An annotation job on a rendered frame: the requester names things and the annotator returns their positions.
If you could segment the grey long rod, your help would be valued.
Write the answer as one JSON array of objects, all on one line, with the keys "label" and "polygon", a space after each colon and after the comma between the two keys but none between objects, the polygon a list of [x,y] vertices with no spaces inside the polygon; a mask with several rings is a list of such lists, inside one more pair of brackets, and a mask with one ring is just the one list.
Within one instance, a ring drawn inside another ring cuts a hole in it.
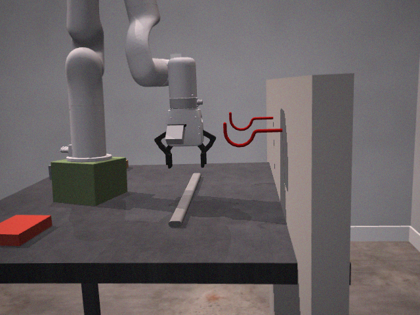
[{"label": "grey long rod", "polygon": [[171,228],[179,228],[182,226],[183,220],[186,216],[187,210],[190,206],[194,193],[196,191],[198,182],[200,181],[201,173],[194,173],[169,221]]}]

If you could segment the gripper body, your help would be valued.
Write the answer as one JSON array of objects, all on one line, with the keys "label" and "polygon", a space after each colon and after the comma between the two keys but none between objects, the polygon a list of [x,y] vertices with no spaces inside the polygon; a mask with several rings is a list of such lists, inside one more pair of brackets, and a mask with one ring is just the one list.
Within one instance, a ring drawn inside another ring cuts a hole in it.
[{"label": "gripper body", "polygon": [[200,109],[170,109],[167,111],[166,131],[168,124],[186,124],[184,144],[168,144],[169,146],[199,146],[203,143],[203,119]]}]

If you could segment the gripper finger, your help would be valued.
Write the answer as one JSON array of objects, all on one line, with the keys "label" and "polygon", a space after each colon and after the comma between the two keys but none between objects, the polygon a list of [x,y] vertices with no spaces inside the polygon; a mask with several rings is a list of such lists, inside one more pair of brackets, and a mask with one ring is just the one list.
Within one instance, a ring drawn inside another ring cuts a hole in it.
[{"label": "gripper finger", "polygon": [[166,132],[164,132],[163,134],[159,135],[157,138],[154,139],[154,141],[156,142],[156,144],[159,146],[159,149],[162,150],[165,154],[165,159],[166,159],[166,165],[168,165],[168,169],[172,168],[173,166],[173,162],[172,162],[172,153],[171,153],[171,149],[173,146],[164,146],[161,142],[161,140],[163,138],[165,138]]},{"label": "gripper finger", "polygon": [[201,168],[204,168],[205,164],[207,164],[207,156],[206,152],[212,147],[214,141],[216,140],[216,136],[208,133],[207,131],[203,130],[203,135],[210,139],[209,144],[205,146],[203,143],[199,145],[198,148],[201,150]]}]

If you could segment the grey wall panel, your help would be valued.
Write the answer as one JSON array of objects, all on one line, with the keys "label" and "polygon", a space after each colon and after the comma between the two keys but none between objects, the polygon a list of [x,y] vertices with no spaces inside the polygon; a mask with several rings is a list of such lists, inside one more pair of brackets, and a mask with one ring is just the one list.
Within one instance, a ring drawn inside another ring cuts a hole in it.
[{"label": "grey wall panel", "polygon": [[354,73],[266,80],[267,162],[297,259],[277,315],[349,315]]}]

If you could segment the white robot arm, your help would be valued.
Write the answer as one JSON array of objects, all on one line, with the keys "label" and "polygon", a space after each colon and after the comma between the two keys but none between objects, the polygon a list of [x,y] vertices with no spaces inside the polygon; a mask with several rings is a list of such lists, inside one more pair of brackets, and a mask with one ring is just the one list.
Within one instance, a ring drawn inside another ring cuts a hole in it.
[{"label": "white robot arm", "polygon": [[[169,86],[170,109],[197,108],[196,62],[193,58],[152,58],[149,33],[160,21],[156,0],[124,0],[129,18],[125,54],[131,75],[143,87]],[[99,0],[67,0],[67,30],[72,51],[66,59],[72,144],[60,152],[70,162],[112,159],[106,154],[104,119],[104,30]],[[184,144],[186,124],[168,124],[167,144]]]}]

